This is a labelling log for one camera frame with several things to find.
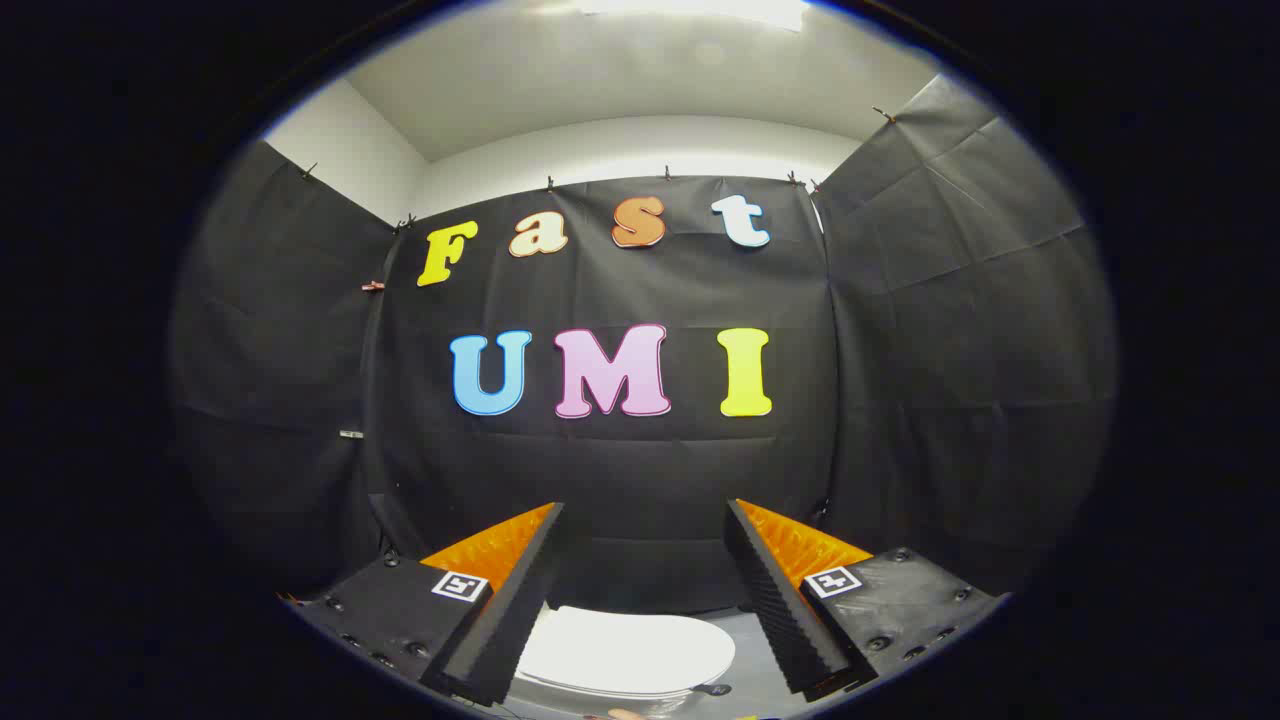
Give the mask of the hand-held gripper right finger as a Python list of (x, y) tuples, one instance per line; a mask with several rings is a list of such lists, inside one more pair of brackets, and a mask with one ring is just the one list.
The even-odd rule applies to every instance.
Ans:
[(741, 498), (724, 546), (791, 692), (814, 702), (910, 671), (1005, 605), (908, 547), (872, 553)]

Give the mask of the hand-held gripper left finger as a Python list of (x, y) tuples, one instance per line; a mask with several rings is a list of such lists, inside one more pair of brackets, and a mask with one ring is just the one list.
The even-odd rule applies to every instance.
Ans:
[(438, 703), (502, 705), (566, 543), (566, 506), (539, 505), (430, 544), (402, 502), (378, 512), (381, 555), (282, 606), (366, 673)]

